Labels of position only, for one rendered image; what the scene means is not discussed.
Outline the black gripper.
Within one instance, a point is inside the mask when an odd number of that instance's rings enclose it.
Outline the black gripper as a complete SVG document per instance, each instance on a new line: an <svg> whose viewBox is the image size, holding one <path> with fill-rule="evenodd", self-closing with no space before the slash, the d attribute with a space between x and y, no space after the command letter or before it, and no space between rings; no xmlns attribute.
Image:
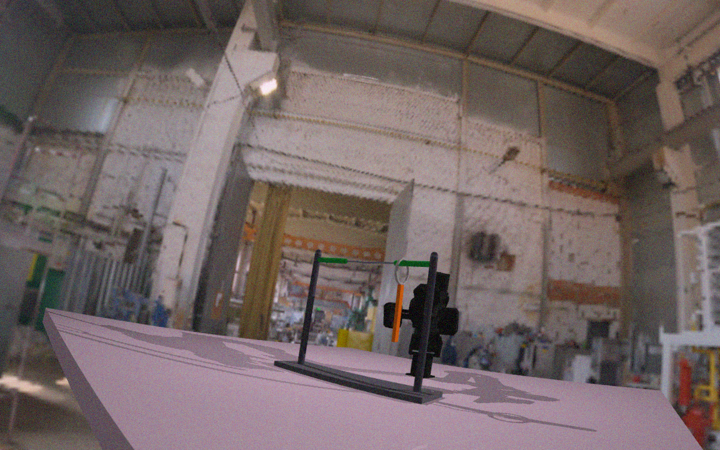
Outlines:
<svg viewBox="0 0 720 450"><path fill-rule="evenodd" d="M384 326L393 329L394 315L395 315L396 304L388 302L384 304ZM407 313L407 314L406 314ZM437 335L456 335L458 332L458 310L457 308L442 307L437 308L437 311L431 314L431 333ZM402 309L400 325L402 326L402 319L408 319L412 322L412 328L422 329L424 316L424 306L412 305L412 310Z"/></svg>

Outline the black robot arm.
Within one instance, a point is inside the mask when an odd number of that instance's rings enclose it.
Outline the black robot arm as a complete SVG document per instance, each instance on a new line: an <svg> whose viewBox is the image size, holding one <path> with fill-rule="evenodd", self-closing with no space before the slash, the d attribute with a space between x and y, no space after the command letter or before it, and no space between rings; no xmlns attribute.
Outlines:
<svg viewBox="0 0 720 450"><path fill-rule="evenodd" d="M449 302L449 296L448 296L448 286L449 286L449 278L451 278L450 274L445 274L442 272L436 271L436 282L435 282L435 288L434 288L434 301L432 302L432 313L435 313L438 308L442 309L442 307L446 308ZM428 285L427 284L418 284L418 286L412 290L412 293L414 294L414 298L411 299L411 303L409 304L409 310L413 310L413 305L423 306L425 304L425 298L426 293L428 292ZM409 346L408 354L412 355L412 361L411 361L411 372L406 373L405 375L408 376L414 376L416 373L416 367L417 367L417 361L418 361L418 352L412 351L412 350L418 350L420 345L420 338L421 338L422 329L416 328L414 333L411 337L411 345ZM431 368L433 365L433 357L440 357L440 352L442 351L443 346L443 340L442 336L429 332L429 339L428 339L428 345L427 345L427 351L432 351L434 354L426 353L426 362L424 367L424 375L423 379L425 378L431 378L435 377L431 375Z"/></svg>

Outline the orange handle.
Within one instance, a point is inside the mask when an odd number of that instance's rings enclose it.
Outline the orange handle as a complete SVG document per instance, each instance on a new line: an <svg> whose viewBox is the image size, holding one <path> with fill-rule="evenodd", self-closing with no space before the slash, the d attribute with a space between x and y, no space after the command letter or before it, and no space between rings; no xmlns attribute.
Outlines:
<svg viewBox="0 0 720 450"><path fill-rule="evenodd" d="M406 260L405 258L401 258L397 260L396 267L395 267L395 280L397 282L397 294L396 294L396 307L395 307L395 315L394 315L394 324L392 325L392 339L391 342L398 342L398 331L399 331L399 325L400 325L400 318L401 318L401 312L402 312L402 305L403 305L403 292L404 292L404 284L408 282L409 278L409 267L406 267L407 273L406 278L403 282L400 282L398 280L398 265L402 260Z"/></svg>

